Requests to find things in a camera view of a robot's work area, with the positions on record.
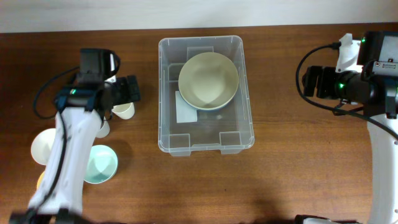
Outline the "cream plastic cup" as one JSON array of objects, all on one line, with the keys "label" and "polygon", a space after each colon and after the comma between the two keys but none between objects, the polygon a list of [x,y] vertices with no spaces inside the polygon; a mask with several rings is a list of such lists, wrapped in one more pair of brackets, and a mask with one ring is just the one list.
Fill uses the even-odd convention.
[{"label": "cream plastic cup", "polygon": [[121,119],[131,119],[135,114],[134,103],[114,106],[111,111]]}]

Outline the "mint green small bowl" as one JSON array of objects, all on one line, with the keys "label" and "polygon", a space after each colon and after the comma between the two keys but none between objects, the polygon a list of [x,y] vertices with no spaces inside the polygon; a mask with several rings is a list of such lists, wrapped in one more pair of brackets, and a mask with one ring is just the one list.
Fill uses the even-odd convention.
[{"label": "mint green small bowl", "polygon": [[84,181],[101,184],[111,179],[118,169],[118,157],[113,149],[105,145],[91,148]]}]

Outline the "large cream bowl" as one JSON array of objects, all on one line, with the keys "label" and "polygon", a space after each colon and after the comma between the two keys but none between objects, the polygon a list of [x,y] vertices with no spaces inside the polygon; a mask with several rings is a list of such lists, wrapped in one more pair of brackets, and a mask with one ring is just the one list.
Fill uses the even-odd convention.
[{"label": "large cream bowl", "polygon": [[191,104],[204,108],[221,106],[232,99],[239,87],[234,63],[216,52],[189,59],[178,77],[180,94]]}]

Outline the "white small bowl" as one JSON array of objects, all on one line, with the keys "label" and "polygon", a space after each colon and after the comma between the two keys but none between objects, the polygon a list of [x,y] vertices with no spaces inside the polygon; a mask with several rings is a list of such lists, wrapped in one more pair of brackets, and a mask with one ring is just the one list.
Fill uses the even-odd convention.
[{"label": "white small bowl", "polygon": [[33,140],[30,153],[34,161],[46,165],[55,140],[56,129],[50,128],[40,132]]}]

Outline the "yellow small bowl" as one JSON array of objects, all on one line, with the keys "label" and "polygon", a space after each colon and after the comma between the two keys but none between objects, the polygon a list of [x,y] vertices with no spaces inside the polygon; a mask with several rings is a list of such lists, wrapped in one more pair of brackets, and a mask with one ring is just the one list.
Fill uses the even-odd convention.
[{"label": "yellow small bowl", "polygon": [[42,183],[42,180],[43,180],[43,178],[44,178],[44,174],[45,174],[45,172],[43,172],[43,173],[40,174],[40,176],[39,176],[39,178],[38,178],[38,180],[37,180],[36,189],[38,189],[38,188],[40,187],[40,185],[41,185],[41,183]]}]

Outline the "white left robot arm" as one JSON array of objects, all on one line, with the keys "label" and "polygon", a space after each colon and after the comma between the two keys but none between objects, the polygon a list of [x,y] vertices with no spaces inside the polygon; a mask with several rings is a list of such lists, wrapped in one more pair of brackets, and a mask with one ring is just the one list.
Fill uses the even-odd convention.
[{"label": "white left robot arm", "polygon": [[44,178],[27,211],[12,213],[9,223],[49,223],[51,218],[56,223],[88,223],[81,214],[83,179],[104,114],[140,99],[134,75],[63,87],[55,97],[56,133]]}]

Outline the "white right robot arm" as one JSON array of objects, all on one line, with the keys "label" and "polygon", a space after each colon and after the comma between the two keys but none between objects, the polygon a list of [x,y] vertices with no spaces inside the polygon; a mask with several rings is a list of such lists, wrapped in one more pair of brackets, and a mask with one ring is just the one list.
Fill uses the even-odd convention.
[{"label": "white right robot arm", "polygon": [[296,86],[307,103],[367,122],[373,160],[368,222],[397,223],[397,78],[311,66]]}]

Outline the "clear plastic storage bin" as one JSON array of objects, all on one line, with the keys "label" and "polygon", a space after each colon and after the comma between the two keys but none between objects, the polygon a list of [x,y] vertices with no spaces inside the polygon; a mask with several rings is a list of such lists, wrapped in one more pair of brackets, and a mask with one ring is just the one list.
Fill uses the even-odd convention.
[{"label": "clear plastic storage bin", "polygon": [[159,42],[158,146],[171,156],[254,145],[244,58],[237,35]]}]

